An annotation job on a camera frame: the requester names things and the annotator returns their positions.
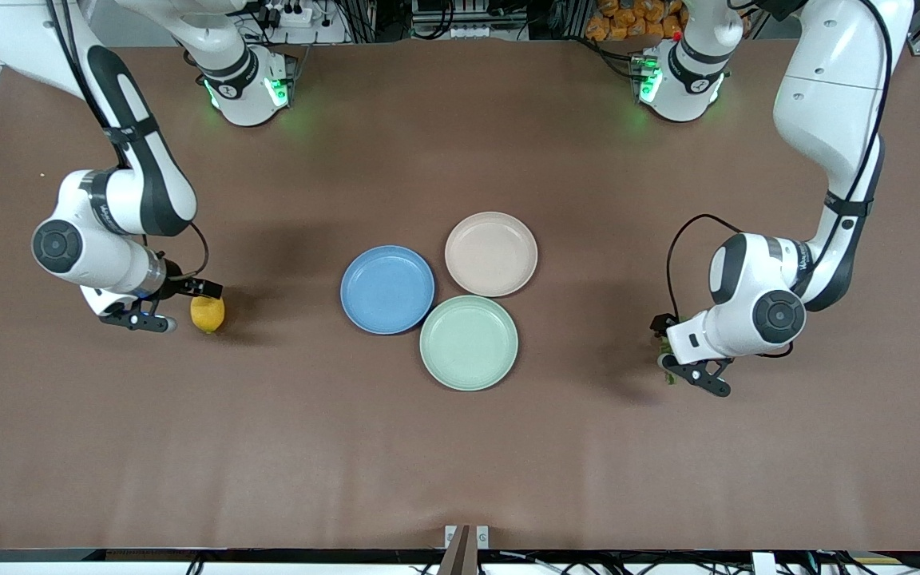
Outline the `green plate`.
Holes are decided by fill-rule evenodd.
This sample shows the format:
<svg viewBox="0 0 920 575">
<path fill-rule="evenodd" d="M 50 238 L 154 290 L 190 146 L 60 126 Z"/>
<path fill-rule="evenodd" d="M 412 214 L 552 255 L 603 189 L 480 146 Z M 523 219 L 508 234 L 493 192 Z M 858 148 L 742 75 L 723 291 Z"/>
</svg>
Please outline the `green plate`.
<svg viewBox="0 0 920 575">
<path fill-rule="evenodd" d="M 492 299 L 460 295 L 424 320 L 419 354 L 435 381 L 454 391 L 488 390 L 516 363 L 521 339 L 514 318 Z"/>
</svg>

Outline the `white power strip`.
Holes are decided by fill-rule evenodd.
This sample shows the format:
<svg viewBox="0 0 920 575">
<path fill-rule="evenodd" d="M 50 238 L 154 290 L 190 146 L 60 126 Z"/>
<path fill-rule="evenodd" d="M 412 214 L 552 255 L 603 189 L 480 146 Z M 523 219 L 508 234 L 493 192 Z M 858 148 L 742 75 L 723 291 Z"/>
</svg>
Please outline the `white power strip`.
<svg viewBox="0 0 920 575">
<path fill-rule="evenodd" d="M 256 18 L 266 29 L 310 29 L 320 16 L 311 0 L 259 0 Z"/>
</svg>

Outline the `pink plate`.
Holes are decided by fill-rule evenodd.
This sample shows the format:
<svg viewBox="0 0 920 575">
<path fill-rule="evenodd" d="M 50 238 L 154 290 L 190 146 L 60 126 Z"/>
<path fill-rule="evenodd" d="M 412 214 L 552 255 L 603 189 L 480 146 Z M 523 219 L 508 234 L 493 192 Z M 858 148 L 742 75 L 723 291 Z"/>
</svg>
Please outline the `pink plate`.
<svg viewBox="0 0 920 575">
<path fill-rule="evenodd" d="M 522 290 L 539 264 L 532 230 L 506 212 L 476 212 L 446 238 L 446 269 L 460 288 L 481 297 Z"/>
</svg>

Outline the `green lettuce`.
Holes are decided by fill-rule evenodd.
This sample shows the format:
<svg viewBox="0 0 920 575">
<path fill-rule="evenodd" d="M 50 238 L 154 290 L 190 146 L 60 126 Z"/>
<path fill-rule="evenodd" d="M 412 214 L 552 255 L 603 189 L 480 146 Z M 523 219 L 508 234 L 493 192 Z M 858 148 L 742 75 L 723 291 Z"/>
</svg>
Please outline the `green lettuce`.
<svg viewBox="0 0 920 575">
<path fill-rule="evenodd" d="M 654 338 L 658 345 L 658 357 L 656 361 L 664 372 L 665 382 L 667 382 L 669 386 L 676 385 L 676 382 L 678 382 L 678 375 L 668 369 L 670 367 L 676 367 L 679 363 L 674 353 L 672 353 L 672 346 L 668 341 L 668 336 L 666 336 L 664 332 L 657 332 Z"/>
</svg>

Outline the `blue plate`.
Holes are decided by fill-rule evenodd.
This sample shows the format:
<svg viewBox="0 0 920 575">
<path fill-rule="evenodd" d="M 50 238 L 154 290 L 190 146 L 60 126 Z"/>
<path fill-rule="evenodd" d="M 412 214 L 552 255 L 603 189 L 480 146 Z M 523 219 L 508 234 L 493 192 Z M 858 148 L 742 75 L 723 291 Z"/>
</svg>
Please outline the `blue plate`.
<svg viewBox="0 0 920 575">
<path fill-rule="evenodd" d="M 402 245 L 377 245 L 347 266 L 340 283 L 346 317 L 362 331 L 397 335 L 430 313 L 437 281 L 430 265 Z"/>
</svg>

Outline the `yellow lemon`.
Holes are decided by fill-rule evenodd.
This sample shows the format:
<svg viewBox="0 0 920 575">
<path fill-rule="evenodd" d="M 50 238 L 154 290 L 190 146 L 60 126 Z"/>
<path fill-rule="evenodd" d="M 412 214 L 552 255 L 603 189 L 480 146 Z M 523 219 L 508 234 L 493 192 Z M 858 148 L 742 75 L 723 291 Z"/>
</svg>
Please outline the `yellow lemon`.
<svg viewBox="0 0 920 575">
<path fill-rule="evenodd" d="M 198 331 L 215 334 L 226 318 L 225 301 L 222 298 L 194 297 L 190 299 L 190 319 Z"/>
</svg>

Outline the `orange fruit bag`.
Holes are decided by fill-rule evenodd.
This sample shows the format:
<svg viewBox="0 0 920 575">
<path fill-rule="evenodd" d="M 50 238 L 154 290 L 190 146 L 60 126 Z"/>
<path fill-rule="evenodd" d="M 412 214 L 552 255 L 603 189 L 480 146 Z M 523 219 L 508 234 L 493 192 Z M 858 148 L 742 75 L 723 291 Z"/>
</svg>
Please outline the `orange fruit bag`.
<svg viewBox="0 0 920 575">
<path fill-rule="evenodd" d="M 595 0 L 584 36 L 595 42 L 646 35 L 678 40 L 689 15 L 682 0 Z"/>
</svg>

